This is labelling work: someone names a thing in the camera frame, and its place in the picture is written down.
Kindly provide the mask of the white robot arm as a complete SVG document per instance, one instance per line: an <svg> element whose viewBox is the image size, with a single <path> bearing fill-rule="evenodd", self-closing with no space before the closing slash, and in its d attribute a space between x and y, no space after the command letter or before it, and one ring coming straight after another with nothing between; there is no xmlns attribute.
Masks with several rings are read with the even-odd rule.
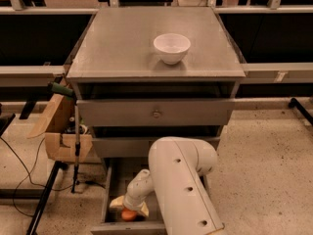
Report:
<svg viewBox="0 0 313 235"><path fill-rule="evenodd" d="M149 167L110 202L124 220L147 217L145 202L154 192L167 235L227 235L201 178L217 164L213 146L200 139L163 137L150 148Z"/></svg>

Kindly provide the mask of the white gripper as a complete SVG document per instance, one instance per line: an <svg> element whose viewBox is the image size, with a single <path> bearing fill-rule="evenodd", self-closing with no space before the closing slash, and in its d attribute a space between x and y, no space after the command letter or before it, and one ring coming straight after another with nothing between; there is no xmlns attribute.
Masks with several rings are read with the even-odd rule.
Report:
<svg viewBox="0 0 313 235"><path fill-rule="evenodd" d="M129 210L136 211L143 217L148 217L150 212L145 202L145 197L140 195L132 195L127 192L124 196L119 196L110 202L111 210L122 210L126 207Z"/></svg>

